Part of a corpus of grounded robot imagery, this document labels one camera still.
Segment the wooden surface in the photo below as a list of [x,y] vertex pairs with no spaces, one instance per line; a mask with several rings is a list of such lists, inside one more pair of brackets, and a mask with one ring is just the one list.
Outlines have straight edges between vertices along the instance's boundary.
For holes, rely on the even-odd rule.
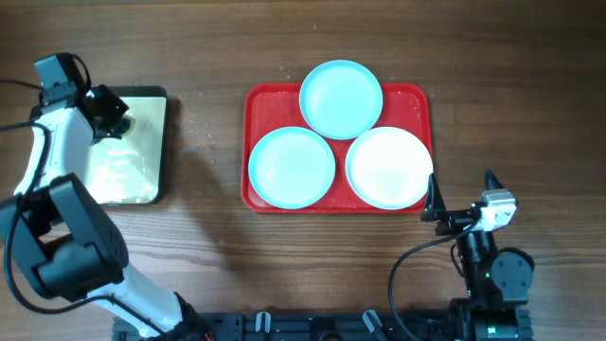
[[[242,203],[248,90],[349,59],[426,92],[448,207],[476,200],[488,167],[518,197],[496,239],[537,263],[536,339],[606,338],[603,1],[80,3],[0,1],[0,77],[37,81],[34,60],[70,51],[93,83],[168,90],[166,197],[107,211],[131,262],[200,312],[386,311],[393,262],[435,237],[417,215],[259,215]],[[35,92],[2,86],[0,124],[27,119],[35,103]],[[30,146],[29,132],[0,135],[0,197],[20,181]],[[404,264],[400,307],[466,295],[448,246]],[[110,336],[109,313],[31,314],[3,280],[0,306],[1,340]]]

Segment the plate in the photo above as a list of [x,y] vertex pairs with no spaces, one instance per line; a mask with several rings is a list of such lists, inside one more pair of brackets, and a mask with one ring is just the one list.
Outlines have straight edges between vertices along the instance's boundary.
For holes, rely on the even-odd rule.
[[382,209],[402,209],[418,202],[434,171],[425,145],[393,127],[360,135],[349,147],[345,167],[349,185],[360,199]]
[[334,179],[335,162],[329,144],[300,127],[276,129],[253,149],[248,174],[257,194],[267,203],[298,209],[320,200]]
[[323,63],[305,78],[299,107],[317,133],[345,140],[359,136],[377,122],[383,93],[374,75],[350,61]]

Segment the light blue plate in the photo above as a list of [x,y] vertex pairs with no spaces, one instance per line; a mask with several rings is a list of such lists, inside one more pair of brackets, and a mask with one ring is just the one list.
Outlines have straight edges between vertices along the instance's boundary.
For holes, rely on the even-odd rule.
[[257,194],[273,206],[298,209],[320,200],[334,179],[329,144],[309,129],[285,127],[264,136],[248,160]]
[[332,61],[314,68],[303,81],[299,106],[317,133],[345,140],[377,123],[383,92],[367,68],[350,61]]

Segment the black cable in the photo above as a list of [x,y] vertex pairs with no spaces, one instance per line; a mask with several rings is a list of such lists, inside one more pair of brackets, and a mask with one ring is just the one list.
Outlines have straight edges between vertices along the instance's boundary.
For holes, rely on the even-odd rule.
[[32,84],[32,83],[28,83],[26,81],[18,81],[18,80],[0,80],[0,83],[4,83],[4,84],[15,84],[15,85],[22,85],[31,89],[36,89],[36,90],[40,90],[40,91],[44,91],[44,88],[40,85],[36,85],[36,84]]
[[456,268],[456,272],[461,275],[461,277],[465,277],[465,274],[463,274],[463,270],[461,270],[461,267],[458,266],[458,261],[456,261],[455,258],[455,247],[456,247],[456,242],[453,244],[453,246],[451,246],[451,260],[453,260],[453,264],[454,267]]
[[88,90],[91,89],[92,86],[92,82],[91,82],[91,75],[88,73],[88,67],[86,67],[86,64],[84,63],[84,61],[82,60],[82,58],[80,58],[77,54],[73,54],[72,53],[72,57],[80,62],[80,65],[82,65],[82,67],[84,68],[84,74],[86,75],[86,91],[84,91],[84,94],[86,94],[88,92]]
[[470,227],[463,229],[463,231],[459,232],[458,234],[455,234],[455,235],[452,235],[452,236],[449,236],[446,238],[442,238],[439,240],[435,240],[432,242],[426,242],[425,244],[421,244],[421,245],[409,250],[405,254],[401,255],[401,257],[394,264],[394,267],[391,269],[391,273],[389,274],[389,280],[388,280],[388,288],[387,288],[387,297],[389,298],[389,307],[391,308],[391,312],[394,314],[394,317],[396,318],[396,321],[398,322],[400,327],[404,330],[404,332],[408,335],[408,337],[410,339],[412,339],[413,341],[420,341],[420,340],[416,336],[414,336],[412,334],[412,332],[410,332],[410,330],[408,330],[408,328],[404,324],[404,321],[402,321],[400,315],[398,314],[398,309],[396,308],[396,303],[394,302],[394,277],[396,276],[396,271],[398,270],[398,268],[400,267],[402,262],[405,259],[407,259],[408,257],[410,257],[412,254],[414,254],[424,248],[430,247],[430,246],[438,245],[443,242],[449,242],[449,241],[461,238],[461,237],[465,236],[466,234],[470,233],[476,224],[477,224],[477,222],[471,224]]
[[137,313],[136,311],[134,311],[133,309],[131,309],[124,303],[120,302],[113,296],[92,296],[92,297],[85,298],[77,303],[68,305],[66,307],[62,307],[62,308],[58,308],[58,309],[47,309],[47,308],[38,307],[38,306],[34,305],[33,303],[29,302],[24,297],[24,295],[21,293],[21,291],[19,290],[19,288],[17,287],[17,285],[15,283],[14,275],[12,273],[12,263],[10,261],[10,259],[12,257],[12,242],[13,242],[13,238],[15,235],[15,230],[19,223],[19,218],[24,213],[25,208],[27,207],[27,203],[29,202],[29,199],[31,197],[31,194],[33,193],[34,189],[40,182],[40,178],[42,177],[43,170],[44,170],[44,167],[46,164],[46,159],[48,158],[48,152],[50,150],[50,131],[48,130],[48,128],[46,128],[44,125],[42,125],[40,123],[30,121],[30,122],[12,124],[9,126],[0,127],[0,133],[14,130],[14,129],[25,128],[25,127],[36,127],[36,128],[42,129],[42,131],[45,134],[45,142],[43,145],[43,150],[40,154],[40,159],[38,161],[38,165],[36,166],[36,170],[34,171],[32,181],[29,184],[29,187],[27,187],[27,190],[23,194],[23,196],[21,196],[21,198],[18,199],[19,203],[17,204],[15,214],[12,216],[12,220],[10,222],[9,233],[7,235],[7,239],[5,242],[4,274],[5,274],[5,277],[7,278],[7,284],[9,286],[9,289],[12,292],[12,294],[15,296],[15,299],[17,299],[17,301],[19,303],[21,303],[21,305],[23,305],[27,309],[31,310],[34,313],[38,313],[38,314],[67,313],[67,312],[77,309],[85,304],[88,304],[90,302],[105,299],[105,300],[109,301],[110,303],[115,304],[118,307],[122,308],[124,311],[126,311],[127,313],[134,316],[136,319],[145,323],[146,325],[148,325],[149,327],[151,327],[152,329],[157,331],[160,335],[166,336],[164,331],[162,331],[160,328],[158,328],[156,325],[154,325],[148,318],[143,317],[142,315],[140,315],[139,313]]

